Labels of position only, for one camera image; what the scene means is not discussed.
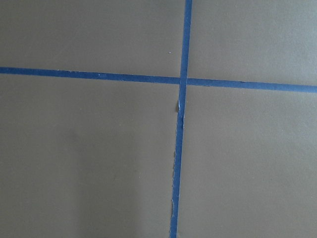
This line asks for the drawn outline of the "brown paper table cover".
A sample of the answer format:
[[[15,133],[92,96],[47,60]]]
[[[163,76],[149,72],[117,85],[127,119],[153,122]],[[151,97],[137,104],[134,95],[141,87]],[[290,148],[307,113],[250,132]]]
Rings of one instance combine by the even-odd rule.
[[[314,238],[314,0],[3,0],[3,238]]]

